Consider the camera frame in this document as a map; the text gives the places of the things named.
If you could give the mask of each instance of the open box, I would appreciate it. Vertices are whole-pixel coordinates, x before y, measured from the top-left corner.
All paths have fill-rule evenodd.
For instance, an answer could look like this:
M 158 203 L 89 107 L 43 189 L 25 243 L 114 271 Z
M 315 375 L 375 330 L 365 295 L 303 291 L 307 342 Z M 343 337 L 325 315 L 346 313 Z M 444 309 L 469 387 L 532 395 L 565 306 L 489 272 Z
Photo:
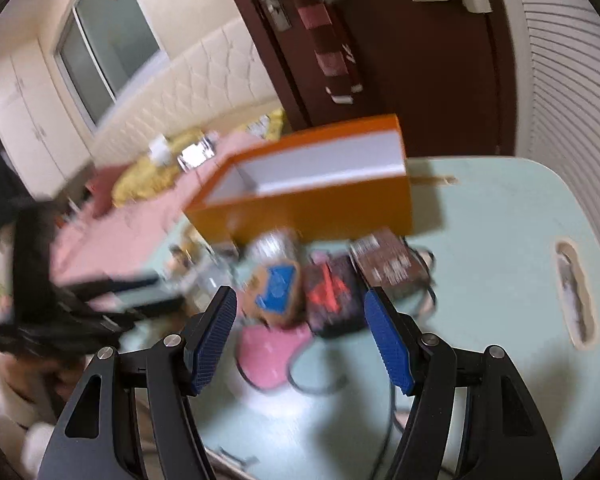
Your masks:
M 411 191 L 395 115 L 346 121 L 230 156 L 185 209 L 209 242 L 246 244 L 296 229 L 303 241 L 411 231 Z

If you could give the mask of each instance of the window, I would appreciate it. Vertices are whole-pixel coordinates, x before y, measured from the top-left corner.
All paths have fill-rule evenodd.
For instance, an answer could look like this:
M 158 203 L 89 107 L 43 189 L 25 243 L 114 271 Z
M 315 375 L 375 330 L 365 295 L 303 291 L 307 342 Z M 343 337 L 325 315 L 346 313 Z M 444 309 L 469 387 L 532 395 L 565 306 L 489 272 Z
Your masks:
M 137 0 L 77 0 L 56 59 L 97 125 L 131 79 L 160 52 Z

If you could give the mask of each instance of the dark brown door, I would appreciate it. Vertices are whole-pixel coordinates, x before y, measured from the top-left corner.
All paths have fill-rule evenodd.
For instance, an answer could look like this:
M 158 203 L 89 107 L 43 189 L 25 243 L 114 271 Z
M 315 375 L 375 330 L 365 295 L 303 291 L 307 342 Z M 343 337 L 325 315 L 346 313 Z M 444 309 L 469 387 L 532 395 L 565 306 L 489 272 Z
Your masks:
M 292 1 L 281 1 L 292 24 L 284 32 L 276 31 L 258 0 L 236 3 L 296 129 L 394 112 L 410 156 L 509 151 L 512 142 L 503 150 L 503 136 L 513 135 L 514 124 L 512 118 L 502 124 L 493 16 L 472 14 L 461 0 L 342 0 L 336 8 L 364 85 L 352 105 L 343 105 L 324 90 L 311 39 Z M 499 0 L 493 6 L 505 20 Z M 291 97 L 285 101 L 285 95 Z

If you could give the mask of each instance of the metal bolt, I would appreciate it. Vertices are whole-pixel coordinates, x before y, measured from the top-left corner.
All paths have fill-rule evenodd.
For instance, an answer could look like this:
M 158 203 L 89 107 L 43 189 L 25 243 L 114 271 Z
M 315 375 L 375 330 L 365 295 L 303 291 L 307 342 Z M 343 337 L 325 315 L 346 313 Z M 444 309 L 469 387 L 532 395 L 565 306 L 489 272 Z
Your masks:
M 489 354 L 496 359 L 502 359 L 504 357 L 504 350 L 499 346 L 494 345 L 489 348 Z
M 109 359 L 113 355 L 113 348 L 105 346 L 98 350 L 98 359 Z
M 178 346 L 182 338 L 178 334 L 170 334 L 163 340 L 165 346 Z
M 435 346 L 440 342 L 440 338 L 432 333 L 422 334 L 422 342 L 427 346 Z

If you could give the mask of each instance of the blue label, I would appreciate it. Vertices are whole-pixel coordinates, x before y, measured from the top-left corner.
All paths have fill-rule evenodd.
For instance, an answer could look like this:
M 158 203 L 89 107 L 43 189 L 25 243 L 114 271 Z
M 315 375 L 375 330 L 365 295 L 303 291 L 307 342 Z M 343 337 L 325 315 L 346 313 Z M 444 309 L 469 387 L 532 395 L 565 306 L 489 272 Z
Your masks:
M 269 279 L 264 296 L 256 297 L 256 305 L 262 310 L 284 314 L 286 303 L 291 292 L 291 283 L 296 274 L 296 268 L 291 265 L 267 267 Z

